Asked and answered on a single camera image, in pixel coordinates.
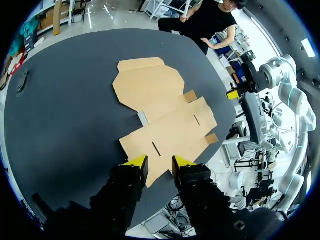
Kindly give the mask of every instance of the black handle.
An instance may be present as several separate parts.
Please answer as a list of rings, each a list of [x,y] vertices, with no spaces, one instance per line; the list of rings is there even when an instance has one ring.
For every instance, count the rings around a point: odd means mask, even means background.
[[[24,90],[27,83],[28,75],[29,75],[29,69],[26,68],[19,76],[18,87],[16,89],[17,93],[21,93]]]

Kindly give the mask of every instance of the man's hand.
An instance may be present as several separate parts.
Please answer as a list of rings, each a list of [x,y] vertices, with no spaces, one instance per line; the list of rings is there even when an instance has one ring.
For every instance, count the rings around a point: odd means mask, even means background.
[[[182,23],[185,23],[186,21],[188,21],[188,19],[189,19],[189,17],[187,17],[187,16],[181,16],[180,17],[180,21],[182,22]]]
[[[201,41],[204,42],[204,43],[206,43],[206,44],[209,46],[209,48],[215,49],[215,46],[212,45],[211,42],[210,42],[208,39],[206,39],[206,38],[201,38]]]

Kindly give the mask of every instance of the round table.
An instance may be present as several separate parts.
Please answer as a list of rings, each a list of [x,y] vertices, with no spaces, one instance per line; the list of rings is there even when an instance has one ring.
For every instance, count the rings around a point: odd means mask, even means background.
[[[144,29],[117,29],[61,41],[30,58],[12,77],[5,103],[5,142],[17,184],[28,204],[39,193],[54,210],[90,197],[106,184],[109,170],[126,161],[119,139],[142,127],[137,112],[119,103],[112,83],[121,60],[160,57],[179,71],[184,93],[194,90],[211,107],[219,142],[196,163],[207,163],[229,133],[236,112],[221,79],[187,37]],[[28,68],[22,93],[19,79]],[[177,194],[167,172],[144,188],[131,227]]]

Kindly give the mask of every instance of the black pants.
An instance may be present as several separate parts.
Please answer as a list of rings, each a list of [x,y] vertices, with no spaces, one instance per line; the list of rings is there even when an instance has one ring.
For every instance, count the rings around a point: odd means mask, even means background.
[[[161,18],[159,19],[158,21],[158,27],[159,27],[159,30],[160,31],[163,31],[163,32],[168,32],[168,33],[172,33],[172,30],[173,31],[176,31],[176,32],[180,32],[182,35],[192,39],[195,44],[198,45],[198,47],[201,49],[201,51],[207,55],[208,53],[208,45],[201,41],[201,38],[198,37],[193,37],[191,36],[191,34],[188,34],[190,32],[190,29],[186,29],[186,25],[180,21],[180,19],[178,18]]]

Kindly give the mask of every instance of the ceiling light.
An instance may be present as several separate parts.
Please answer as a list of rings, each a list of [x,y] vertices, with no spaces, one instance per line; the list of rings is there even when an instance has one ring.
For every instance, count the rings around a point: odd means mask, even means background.
[[[306,179],[306,194],[308,194],[310,188],[311,188],[311,171],[309,172],[309,175]]]
[[[301,41],[303,47],[304,47],[304,50],[306,51],[306,54],[308,54],[308,57],[309,58],[314,58],[316,55],[315,55],[315,52],[310,44],[310,41],[308,38],[306,38],[305,40]]]

